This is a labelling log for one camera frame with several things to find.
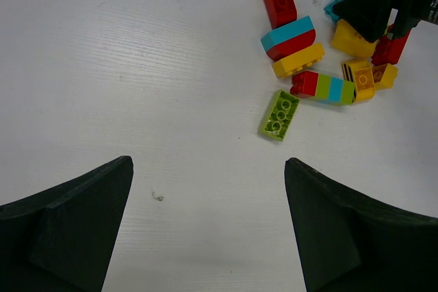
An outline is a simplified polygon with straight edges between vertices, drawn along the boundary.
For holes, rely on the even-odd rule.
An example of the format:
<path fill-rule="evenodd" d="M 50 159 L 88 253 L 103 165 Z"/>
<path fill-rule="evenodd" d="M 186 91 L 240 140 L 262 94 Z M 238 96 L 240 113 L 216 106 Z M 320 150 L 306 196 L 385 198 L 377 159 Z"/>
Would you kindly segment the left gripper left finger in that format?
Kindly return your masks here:
<path fill-rule="evenodd" d="M 1 290 L 101 291 L 132 180 L 121 156 L 1 205 Z"/>

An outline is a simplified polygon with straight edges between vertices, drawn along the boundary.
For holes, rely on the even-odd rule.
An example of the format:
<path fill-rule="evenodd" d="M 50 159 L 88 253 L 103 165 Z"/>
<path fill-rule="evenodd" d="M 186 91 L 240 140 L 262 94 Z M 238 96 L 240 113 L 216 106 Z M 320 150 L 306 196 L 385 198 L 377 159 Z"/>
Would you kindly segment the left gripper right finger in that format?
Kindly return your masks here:
<path fill-rule="evenodd" d="M 297 158 L 284 175 L 307 291 L 437 290 L 437 218 L 375 200 Z"/>

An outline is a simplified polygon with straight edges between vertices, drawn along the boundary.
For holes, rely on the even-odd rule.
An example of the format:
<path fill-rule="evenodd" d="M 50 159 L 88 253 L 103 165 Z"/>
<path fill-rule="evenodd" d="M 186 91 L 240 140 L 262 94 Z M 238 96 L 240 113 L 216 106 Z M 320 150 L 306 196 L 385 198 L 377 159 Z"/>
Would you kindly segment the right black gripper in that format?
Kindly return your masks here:
<path fill-rule="evenodd" d="M 391 36 L 404 36 L 421 21 L 437 24 L 437 0 L 343 0 L 333 7 L 368 42 L 383 35 L 392 10 L 397 14 Z"/>

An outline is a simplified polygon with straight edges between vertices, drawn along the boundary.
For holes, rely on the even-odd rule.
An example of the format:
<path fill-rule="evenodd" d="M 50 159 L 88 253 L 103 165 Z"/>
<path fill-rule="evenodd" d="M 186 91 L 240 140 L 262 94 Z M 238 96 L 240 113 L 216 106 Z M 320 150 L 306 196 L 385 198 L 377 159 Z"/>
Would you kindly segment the large yellow lego brick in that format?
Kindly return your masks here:
<path fill-rule="evenodd" d="M 335 28 L 331 46 L 353 57 L 368 58 L 373 56 L 376 42 L 368 42 L 348 22 L 340 19 Z"/>

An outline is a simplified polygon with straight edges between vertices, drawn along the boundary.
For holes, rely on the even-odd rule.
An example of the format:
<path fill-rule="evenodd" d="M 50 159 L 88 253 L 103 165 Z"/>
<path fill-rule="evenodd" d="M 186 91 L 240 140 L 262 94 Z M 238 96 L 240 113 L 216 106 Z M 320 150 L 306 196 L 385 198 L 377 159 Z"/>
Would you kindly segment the small blue lego brick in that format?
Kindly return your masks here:
<path fill-rule="evenodd" d="M 340 1 L 343 0 L 332 0 L 330 3 L 328 3 L 325 7 L 324 7 L 324 13 L 332 20 L 332 22 L 336 25 L 337 22 L 340 20 L 340 17 L 338 15 L 336 15 L 333 11 L 333 7 L 334 5 L 336 5 L 337 3 L 339 3 Z"/>

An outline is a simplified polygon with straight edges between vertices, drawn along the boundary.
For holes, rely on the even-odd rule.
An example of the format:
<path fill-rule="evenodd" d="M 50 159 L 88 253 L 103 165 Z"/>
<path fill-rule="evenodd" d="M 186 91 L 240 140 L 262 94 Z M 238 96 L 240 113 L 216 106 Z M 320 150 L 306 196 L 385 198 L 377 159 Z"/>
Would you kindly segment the red tall lego brick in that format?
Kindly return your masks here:
<path fill-rule="evenodd" d="M 408 31 L 407 34 L 401 38 L 390 40 L 388 35 L 391 33 L 393 27 L 393 25 L 389 25 L 385 35 L 378 40 L 371 61 L 374 66 L 383 64 L 395 65 L 400 60 L 411 31 Z"/>

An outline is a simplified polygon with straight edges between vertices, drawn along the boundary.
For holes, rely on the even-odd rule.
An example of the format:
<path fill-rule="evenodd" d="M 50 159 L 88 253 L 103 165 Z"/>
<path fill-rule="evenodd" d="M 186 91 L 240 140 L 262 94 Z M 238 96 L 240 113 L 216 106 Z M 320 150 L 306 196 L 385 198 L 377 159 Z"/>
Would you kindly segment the yellow striped lego brick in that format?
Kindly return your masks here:
<path fill-rule="evenodd" d="M 354 83 L 353 102 L 372 99 L 376 94 L 372 65 L 366 59 L 352 59 L 342 63 L 344 79 Z"/>

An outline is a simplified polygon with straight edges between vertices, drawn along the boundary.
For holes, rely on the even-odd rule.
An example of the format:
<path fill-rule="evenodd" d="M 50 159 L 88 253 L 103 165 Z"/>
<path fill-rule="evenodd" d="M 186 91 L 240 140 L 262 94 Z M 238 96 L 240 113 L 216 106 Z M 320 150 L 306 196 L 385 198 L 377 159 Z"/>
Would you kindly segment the small yellow lego brick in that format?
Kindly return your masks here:
<path fill-rule="evenodd" d="M 372 68 L 374 85 L 377 90 L 391 89 L 398 76 L 398 69 L 392 64 L 383 64 Z"/>

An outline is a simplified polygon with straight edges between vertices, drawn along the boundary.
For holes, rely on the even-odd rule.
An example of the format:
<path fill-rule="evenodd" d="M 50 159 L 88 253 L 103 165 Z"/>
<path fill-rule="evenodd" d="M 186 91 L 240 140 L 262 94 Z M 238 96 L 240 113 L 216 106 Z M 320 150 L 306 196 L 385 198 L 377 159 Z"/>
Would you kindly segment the red curved lego brick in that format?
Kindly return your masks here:
<path fill-rule="evenodd" d="M 294 0 L 263 0 L 263 2 L 273 29 L 296 21 L 298 18 Z"/>

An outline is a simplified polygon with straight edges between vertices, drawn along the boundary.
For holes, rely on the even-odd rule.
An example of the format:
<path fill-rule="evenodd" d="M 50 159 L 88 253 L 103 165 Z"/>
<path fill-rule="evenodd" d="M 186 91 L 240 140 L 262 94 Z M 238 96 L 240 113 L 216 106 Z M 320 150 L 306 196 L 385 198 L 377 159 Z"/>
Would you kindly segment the red green blue lego stack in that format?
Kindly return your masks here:
<path fill-rule="evenodd" d="M 305 70 L 292 76 L 290 93 L 298 98 L 306 98 L 319 103 L 346 106 L 354 103 L 355 84 L 337 77 Z"/>

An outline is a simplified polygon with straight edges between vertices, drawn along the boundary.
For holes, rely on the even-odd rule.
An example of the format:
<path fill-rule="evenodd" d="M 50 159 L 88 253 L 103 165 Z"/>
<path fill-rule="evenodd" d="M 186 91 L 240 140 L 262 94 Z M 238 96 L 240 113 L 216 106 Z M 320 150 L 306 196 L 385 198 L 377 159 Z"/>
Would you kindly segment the lime green long lego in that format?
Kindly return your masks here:
<path fill-rule="evenodd" d="M 259 134 L 282 142 L 298 109 L 300 99 L 284 90 L 277 90 L 259 125 Z"/>

